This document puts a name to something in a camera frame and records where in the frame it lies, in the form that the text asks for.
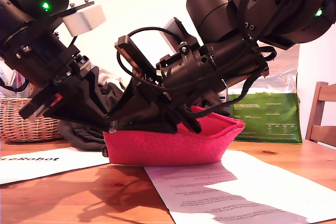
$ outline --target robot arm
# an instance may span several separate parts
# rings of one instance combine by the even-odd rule
[[[276,57],[273,47],[286,50],[317,39],[336,21],[336,0],[187,0],[203,46],[177,18],[164,29],[141,28],[120,37],[117,59],[133,78],[118,104],[109,108],[98,89],[98,68],[90,69],[87,57],[54,35],[64,17],[91,4],[66,10],[68,0],[1,0],[0,55],[42,89],[21,110],[23,118],[44,115],[103,131],[117,125],[165,133],[175,133],[182,122],[200,132],[197,118],[241,100],[258,77],[268,74],[267,61]],[[174,51],[156,67],[131,40],[150,29],[159,30]],[[259,47],[259,40],[270,46]],[[121,56],[133,72],[123,66]],[[198,113],[190,110],[243,80],[239,98]]]

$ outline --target chair back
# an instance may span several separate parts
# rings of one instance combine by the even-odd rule
[[[316,83],[306,139],[336,147],[336,126],[321,126],[325,102],[336,102],[336,84],[320,81]]]

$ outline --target green bag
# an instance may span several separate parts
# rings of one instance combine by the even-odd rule
[[[232,117],[245,122],[236,141],[302,143],[296,87],[299,45],[277,53],[268,63],[270,75],[260,77],[244,99],[230,107]],[[228,89],[230,100],[239,96],[243,84]]]

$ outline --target pink fabric bag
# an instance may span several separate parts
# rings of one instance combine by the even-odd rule
[[[193,107],[193,111],[203,110]],[[123,165],[181,166],[214,163],[221,159],[244,122],[215,113],[198,119],[200,134],[183,124],[175,135],[143,131],[104,132],[110,163]]]

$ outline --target white paper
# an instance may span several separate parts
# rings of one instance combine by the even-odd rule
[[[210,165],[145,167],[176,222],[299,224],[336,218],[336,192],[246,153]]]
[[[73,147],[0,157],[0,184],[108,164],[101,152],[81,152]]]

